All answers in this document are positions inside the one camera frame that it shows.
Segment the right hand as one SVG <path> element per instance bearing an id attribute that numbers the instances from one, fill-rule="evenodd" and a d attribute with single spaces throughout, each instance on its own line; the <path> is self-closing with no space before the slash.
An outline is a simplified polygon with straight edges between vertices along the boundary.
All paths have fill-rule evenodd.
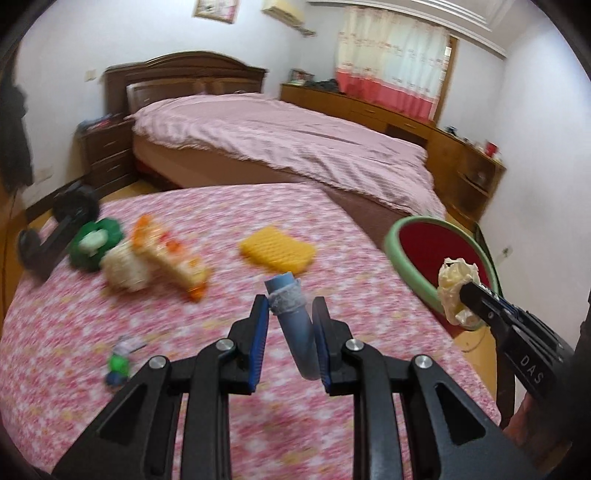
<path id="1" fill-rule="evenodd" d="M 504 434 L 540 470 L 556 468 L 590 429 L 590 400 L 537 401 L 527 393 Z"/>

